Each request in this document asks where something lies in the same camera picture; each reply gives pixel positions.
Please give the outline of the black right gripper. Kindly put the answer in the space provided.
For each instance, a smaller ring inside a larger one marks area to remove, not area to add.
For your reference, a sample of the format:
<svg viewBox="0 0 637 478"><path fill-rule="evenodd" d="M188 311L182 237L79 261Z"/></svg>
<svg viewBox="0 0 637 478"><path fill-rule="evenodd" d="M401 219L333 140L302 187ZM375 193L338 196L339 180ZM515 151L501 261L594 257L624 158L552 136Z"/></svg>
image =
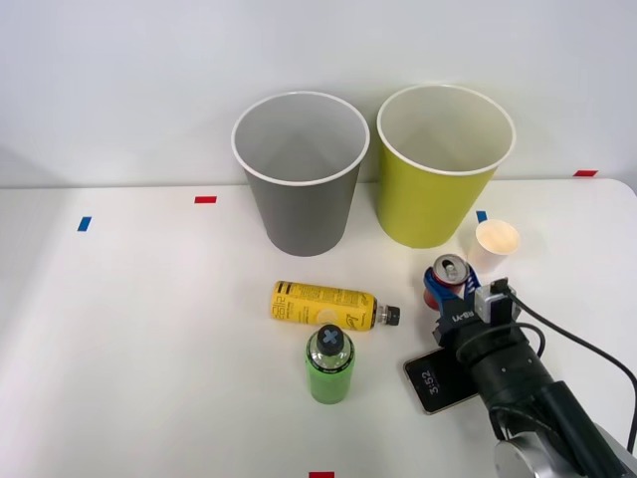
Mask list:
<svg viewBox="0 0 637 478"><path fill-rule="evenodd" d="M478 276L472 266L457 276L449 276L450 282L440 281L434 268L428 268L423 281L425 292L436 303L440 313L433 336L437 344L450 350L456 350L461 344L486 330L513 323L520 314L520 308L511 299L501 299L489 306L489 320L485 322L478 313L458 294L465 285L465 299L473 300L477 289L481 287Z"/></svg>

